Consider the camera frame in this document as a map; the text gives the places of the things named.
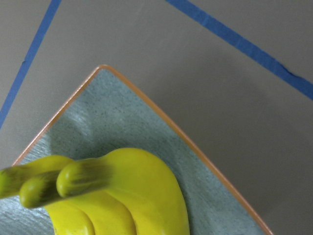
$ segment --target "gray table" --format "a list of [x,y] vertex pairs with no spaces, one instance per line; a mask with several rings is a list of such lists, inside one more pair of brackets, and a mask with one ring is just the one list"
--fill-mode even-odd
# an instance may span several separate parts
[[[191,2],[313,82],[312,1]],[[49,3],[1,2],[1,104]],[[100,64],[159,105],[275,233],[311,234],[312,100],[165,1],[61,3],[0,129],[0,168]]]

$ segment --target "banana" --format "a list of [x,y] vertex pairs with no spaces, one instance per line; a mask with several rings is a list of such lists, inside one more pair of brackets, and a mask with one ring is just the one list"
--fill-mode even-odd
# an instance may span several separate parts
[[54,170],[61,170],[73,160],[51,155],[32,161],[24,165],[8,167],[0,171],[0,198],[19,194],[22,184],[31,177]]
[[57,191],[66,198],[103,188],[123,203],[138,235],[189,235],[187,209],[178,182],[155,155],[122,148],[65,166]]
[[103,190],[63,200],[56,189],[59,172],[48,171],[36,175],[20,189],[20,202],[24,207],[44,206],[55,234],[136,235],[129,210]]

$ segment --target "orange edge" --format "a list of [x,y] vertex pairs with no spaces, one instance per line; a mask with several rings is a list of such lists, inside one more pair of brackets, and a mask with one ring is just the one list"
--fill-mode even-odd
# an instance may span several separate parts
[[79,96],[79,94],[88,86],[88,84],[96,77],[101,70],[109,70],[116,77],[118,77],[123,83],[125,83],[133,92],[135,92],[147,105],[149,105],[178,135],[184,142],[197,154],[202,162],[216,175],[216,177],[223,183],[223,185],[232,193],[232,195],[239,201],[239,203],[246,209],[256,223],[267,235],[273,235],[274,233],[269,229],[266,223],[258,215],[258,213],[252,208],[252,206],[243,198],[243,196],[236,190],[236,188],[226,179],[226,177],[217,169],[217,167],[207,158],[207,156],[196,146],[196,144],[152,101],[150,100],[139,88],[137,88],[131,81],[129,81],[124,75],[118,72],[111,66],[100,65],[98,66],[82,83],[82,85],[69,97],[69,99],[61,106],[57,113],[51,118],[51,120],[43,127],[39,134],[33,139],[33,141],[26,147],[26,149],[15,160],[13,165],[18,164],[31,150],[31,148],[37,143],[37,141],[46,133],[49,128],[59,119],[64,111],[70,106],[70,104]]

